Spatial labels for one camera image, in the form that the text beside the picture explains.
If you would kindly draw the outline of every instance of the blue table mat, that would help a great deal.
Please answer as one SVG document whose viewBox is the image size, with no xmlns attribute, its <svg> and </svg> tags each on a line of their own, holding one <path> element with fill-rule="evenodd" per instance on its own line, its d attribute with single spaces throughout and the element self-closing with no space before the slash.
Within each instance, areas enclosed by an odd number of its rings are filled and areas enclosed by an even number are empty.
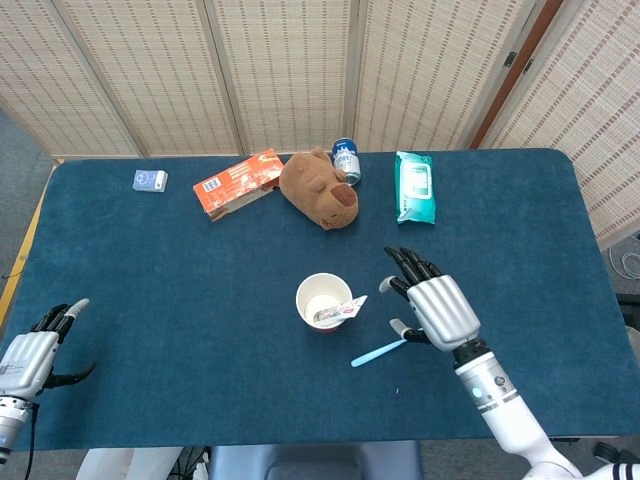
<svg viewBox="0 0 640 480">
<path fill-rule="evenodd" d="M 280 192 L 210 222 L 191 187 L 239 157 L 59 167 L 5 338 L 89 297 L 56 372 L 98 366 L 39 397 L 36 447 L 490 436 L 450 354 L 405 345 L 350 367 L 396 339 L 389 319 L 417 325 L 399 296 L 377 291 L 398 272 L 385 245 L 458 281 L 549 435 L 636 433 L 638 365 L 570 161 L 545 149 L 430 154 L 436 225 L 397 225 L 394 153 L 364 153 L 360 214 L 330 232 Z M 136 169 L 166 170 L 166 191 L 133 191 Z M 316 272 L 369 295 L 334 334 L 296 312 L 296 289 Z"/>
</svg>

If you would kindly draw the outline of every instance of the small blue box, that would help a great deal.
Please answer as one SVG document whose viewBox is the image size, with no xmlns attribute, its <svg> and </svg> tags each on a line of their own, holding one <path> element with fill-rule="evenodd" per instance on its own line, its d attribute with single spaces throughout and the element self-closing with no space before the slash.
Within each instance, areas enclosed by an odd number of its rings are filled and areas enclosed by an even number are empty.
<svg viewBox="0 0 640 480">
<path fill-rule="evenodd" d="M 133 189 L 139 192 L 164 192 L 167 178 L 164 170 L 136 170 Z"/>
</svg>

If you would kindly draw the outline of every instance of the robotic hand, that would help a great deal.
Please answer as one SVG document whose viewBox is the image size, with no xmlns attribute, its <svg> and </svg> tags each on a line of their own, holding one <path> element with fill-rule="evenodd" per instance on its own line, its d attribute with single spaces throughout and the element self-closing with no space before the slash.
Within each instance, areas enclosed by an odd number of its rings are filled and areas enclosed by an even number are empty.
<svg viewBox="0 0 640 480">
<path fill-rule="evenodd" d="M 386 247 L 406 282 L 387 277 L 380 292 L 395 290 L 409 302 L 421 329 L 391 320 L 393 329 L 408 342 L 431 343 L 452 352 L 455 373 L 475 402 L 500 447 L 526 458 L 527 479 L 640 479 L 640 465 L 607 465 L 588 477 L 551 444 L 529 407 L 514 387 L 484 340 L 478 338 L 480 321 L 458 284 L 434 264 L 407 248 Z"/>
<path fill-rule="evenodd" d="M 0 469 L 7 462 L 20 430 L 37 404 L 33 399 L 45 388 L 73 385 L 89 376 L 96 364 L 76 375 L 54 375 L 53 360 L 73 321 L 88 299 L 74 305 L 57 305 L 28 333 L 13 339 L 0 361 Z"/>
</svg>

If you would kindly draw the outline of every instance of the white paper cup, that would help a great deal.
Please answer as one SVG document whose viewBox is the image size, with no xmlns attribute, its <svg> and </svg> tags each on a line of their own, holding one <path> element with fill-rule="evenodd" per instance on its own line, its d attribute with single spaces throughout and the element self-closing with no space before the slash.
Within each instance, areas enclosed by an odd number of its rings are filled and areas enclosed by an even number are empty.
<svg viewBox="0 0 640 480">
<path fill-rule="evenodd" d="M 345 319 L 333 325 L 318 327 L 313 323 L 313 316 L 320 310 L 350 300 L 353 300 L 353 295 L 349 285 L 331 273 L 316 273 L 305 278 L 296 292 L 296 307 L 302 319 L 314 330 L 324 333 L 333 332 Z"/>
</svg>

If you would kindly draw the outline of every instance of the silver robotic hand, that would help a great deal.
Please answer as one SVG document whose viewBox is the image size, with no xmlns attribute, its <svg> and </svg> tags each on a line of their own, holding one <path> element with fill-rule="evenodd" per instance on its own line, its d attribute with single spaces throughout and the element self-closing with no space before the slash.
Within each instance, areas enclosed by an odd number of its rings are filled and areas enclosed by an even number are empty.
<svg viewBox="0 0 640 480">
<path fill-rule="evenodd" d="M 395 290 L 409 302 L 421 329 L 391 321 L 408 342 L 431 343 L 452 352 L 455 373 L 464 384 L 479 413 L 500 447 L 526 458 L 527 479 L 583 478 L 580 471 L 551 444 L 546 433 L 500 366 L 486 342 L 478 337 L 480 321 L 458 284 L 433 263 L 407 248 L 386 247 L 406 281 L 387 277 L 380 292 Z M 640 465 L 606 466 L 586 478 L 640 480 Z"/>
<path fill-rule="evenodd" d="M 75 375 L 54 375 L 53 361 L 73 321 L 89 303 L 57 305 L 28 333 L 18 335 L 0 361 L 0 469 L 7 462 L 20 430 L 37 405 L 33 400 L 46 388 L 78 383 L 89 376 L 95 363 Z"/>
</svg>

